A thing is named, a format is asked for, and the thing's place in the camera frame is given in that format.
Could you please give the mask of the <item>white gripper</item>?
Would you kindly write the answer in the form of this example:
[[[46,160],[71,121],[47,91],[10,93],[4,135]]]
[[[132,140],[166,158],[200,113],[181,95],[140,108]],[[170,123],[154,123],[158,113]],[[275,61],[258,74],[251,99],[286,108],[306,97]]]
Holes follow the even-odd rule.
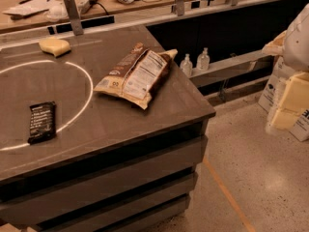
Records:
[[[279,107],[283,110],[273,107],[270,109],[267,115],[266,132],[279,134],[289,131],[299,118],[297,114],[302,114],[309,108],[309,73],[294,74],[295,70],[287,66],[282,57],[278,58],[273,73],[277,77],[274,103],[279,103]]]

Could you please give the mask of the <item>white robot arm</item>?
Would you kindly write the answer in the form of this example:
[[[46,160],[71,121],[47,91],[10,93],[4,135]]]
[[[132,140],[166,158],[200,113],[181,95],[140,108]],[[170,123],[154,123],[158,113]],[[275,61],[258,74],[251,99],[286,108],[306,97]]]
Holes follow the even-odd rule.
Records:
[[[267,43],[262,52],[275,63],[258,104],[267,111],[266,132],[291,132],[308,139],[309,109],[309,4],[288,29]]]

